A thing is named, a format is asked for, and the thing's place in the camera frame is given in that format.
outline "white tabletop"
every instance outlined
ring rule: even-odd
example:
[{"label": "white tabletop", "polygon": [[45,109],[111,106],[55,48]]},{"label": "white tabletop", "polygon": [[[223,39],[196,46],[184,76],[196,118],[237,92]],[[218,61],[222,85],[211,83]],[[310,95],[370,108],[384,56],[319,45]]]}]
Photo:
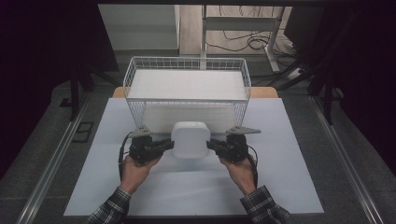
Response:
[{"label": "white tabletop", "polygon": [[[243,126],[262,130],[247,135],[259,156],[259,186],[265,184],[275,201],[293,214],[323,213],[282,100],[250,99]],[[114,192],[120,183],[120,145],[134,128],[125,99],[109,99],[65,216],[88,216]],[[213,152],[182,160],[167,151],[133,195],[129,215],[244,215],[242,197]]]}]

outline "hand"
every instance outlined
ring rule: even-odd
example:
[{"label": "hand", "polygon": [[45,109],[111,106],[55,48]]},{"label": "hand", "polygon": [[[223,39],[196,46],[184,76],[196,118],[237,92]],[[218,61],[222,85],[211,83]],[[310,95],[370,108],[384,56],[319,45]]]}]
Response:
[{"label": "hand", "polygon": [[129,155],[126,156],[122,162],[123,170],[120,187],[128,191],[128,193],[133,194],[146,180],[151,167],[157,164],[160,159],[161,157],[142,165],[132,159]]},{"label": "hand", "polygon": [[248,195],[256,190],[253,172],[251,171],[251,165],[247,158],[236,163],[229,162],[222,157],[219,157],[219,160],[221,164],[227,167],[231,179],[244,195]]}]

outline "white wire basket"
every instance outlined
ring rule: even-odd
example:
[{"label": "white wire basket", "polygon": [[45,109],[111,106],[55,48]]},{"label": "white wire basket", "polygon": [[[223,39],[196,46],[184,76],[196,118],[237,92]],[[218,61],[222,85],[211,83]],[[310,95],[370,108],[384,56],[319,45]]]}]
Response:
[{"label": "white wire basket", "polygon": [[241,126],[250,97],[244,59],[133,57],[123,81],[136,127],[170,133],[199,121],[212,133]]}]

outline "wrist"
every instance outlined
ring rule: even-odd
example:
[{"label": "wrist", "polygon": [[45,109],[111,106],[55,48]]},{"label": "wrist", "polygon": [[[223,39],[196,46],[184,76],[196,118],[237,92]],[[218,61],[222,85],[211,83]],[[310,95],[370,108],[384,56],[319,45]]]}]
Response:
[{"label": "wrist", "polygon": [[138,186],[136,184],[125,183],[122,181],[120,183],[120,188],[127,191],[129,194],[133,194],[137,190],[137,187]]},{"label": "wrist", "polygon": [[247,196],[248,194],[250,194],[251,192],[253,192],[254,190],[256,190],[256,187],[254,186],[253,183],[249,183],[246,184],[245,186],[240,188],[242,193]]}]

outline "plaid sleeve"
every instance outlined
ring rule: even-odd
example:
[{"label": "plaid sleeve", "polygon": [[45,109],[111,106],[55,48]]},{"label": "plaid sleeve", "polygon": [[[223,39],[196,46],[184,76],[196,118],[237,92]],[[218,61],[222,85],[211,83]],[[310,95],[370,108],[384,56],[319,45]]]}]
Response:
[{"label": "plaid sleeve", "polygon": [[120,187],[92,213],[85,223],[121,223],[128,214],[131,194]]},{"label": "plaid sleeve", "polygon": [[242,198],[241,203],[254,224],[283,224],[290,216],[286,209],[274,202],[265,186]]}]

